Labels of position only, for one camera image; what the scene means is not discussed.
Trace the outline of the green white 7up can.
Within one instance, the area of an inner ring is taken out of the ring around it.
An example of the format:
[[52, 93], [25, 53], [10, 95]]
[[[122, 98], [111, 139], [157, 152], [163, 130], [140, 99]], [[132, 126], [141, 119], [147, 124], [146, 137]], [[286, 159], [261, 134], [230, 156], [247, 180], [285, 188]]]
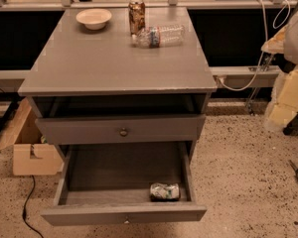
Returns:
[[153, 201], [177, 201], [181, 197], [180, 188], [177, 183], [152, 183], [150, 186], [150, 198]]

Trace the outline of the grey wooden drawer cabinet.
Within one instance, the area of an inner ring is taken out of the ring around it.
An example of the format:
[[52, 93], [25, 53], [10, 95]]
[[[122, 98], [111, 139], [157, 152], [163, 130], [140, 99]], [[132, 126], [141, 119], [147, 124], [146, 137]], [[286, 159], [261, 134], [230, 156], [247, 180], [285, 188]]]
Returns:
[[[37, 119], [205, 115], [216, 84], [193, 29], [179, 46], [140, 49], [126, 9], [98, 32], [75, 17], [63, 14], [20, 87]], [[170, 142], [183, 143], [191, 161], [198, 139]]]

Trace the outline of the metal stand pole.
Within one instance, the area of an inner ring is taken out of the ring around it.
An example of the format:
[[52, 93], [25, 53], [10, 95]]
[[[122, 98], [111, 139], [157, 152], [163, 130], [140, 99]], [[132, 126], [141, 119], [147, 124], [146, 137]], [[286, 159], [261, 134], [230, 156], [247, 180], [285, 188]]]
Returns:
[[255, 115], [255, 111], [253, 110], [254, 100], [259, 90], [264, 86], [262, 77], [266, 72], [269, 71], [273, 60], [274, 60], [274, 54], [262, 55], [261, 58], [259, 59], [257, 68], [254, 70], [255, 75], [251, 83], [251, 90], [245, 102], [246, 110], [251, 116]]

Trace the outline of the cardboard box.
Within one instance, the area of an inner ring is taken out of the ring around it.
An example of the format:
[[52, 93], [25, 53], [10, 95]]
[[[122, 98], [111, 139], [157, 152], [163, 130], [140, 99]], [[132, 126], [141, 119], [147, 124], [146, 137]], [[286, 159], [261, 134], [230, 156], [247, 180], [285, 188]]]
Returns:
[[64, 161], [53, 145], [43, 142], [36, 119], [28, 100], [23, 99], [0, 134], [0, 151], [12, 148], [14, 176], [53, 176], [62, 170]]

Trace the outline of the brown gold soda can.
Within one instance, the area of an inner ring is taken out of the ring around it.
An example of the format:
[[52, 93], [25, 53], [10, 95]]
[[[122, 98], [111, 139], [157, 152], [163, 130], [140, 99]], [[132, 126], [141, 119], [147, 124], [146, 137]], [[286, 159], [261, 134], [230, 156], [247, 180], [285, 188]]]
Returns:
[[130, 33], [136, 35], [145, 27], [145, 3], [131, 0], [128, 4]]

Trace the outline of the open grey middle drawer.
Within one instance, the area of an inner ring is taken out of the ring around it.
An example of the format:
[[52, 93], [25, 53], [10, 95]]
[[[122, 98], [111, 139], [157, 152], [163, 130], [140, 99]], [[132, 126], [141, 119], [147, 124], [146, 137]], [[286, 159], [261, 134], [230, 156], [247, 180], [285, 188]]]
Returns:
[[[152, 183], [177, 183], [177, 201], [153, 201]], [[54, 226], [199, 221], [186, 146], [178, 142], [76, 145], [68, 154], [53, 206]]]

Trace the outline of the clear plastic water bottle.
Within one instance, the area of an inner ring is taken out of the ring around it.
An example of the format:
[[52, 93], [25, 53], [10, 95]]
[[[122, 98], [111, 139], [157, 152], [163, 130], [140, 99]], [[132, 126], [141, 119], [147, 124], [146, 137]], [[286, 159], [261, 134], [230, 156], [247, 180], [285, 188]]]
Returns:
[[180, 45], [184, 37], [185, 27], [183, 25], [152, 26], [133, 35], [132, 44], [143, 49], [173, 47]]

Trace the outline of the closed grey upper drawer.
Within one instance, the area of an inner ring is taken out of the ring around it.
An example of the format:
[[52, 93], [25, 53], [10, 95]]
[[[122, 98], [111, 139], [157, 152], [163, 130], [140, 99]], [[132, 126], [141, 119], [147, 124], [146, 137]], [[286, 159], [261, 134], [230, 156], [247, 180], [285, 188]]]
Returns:
[[39, 118], [49, 144], [80, 145], [196, 141], [205, 115]]

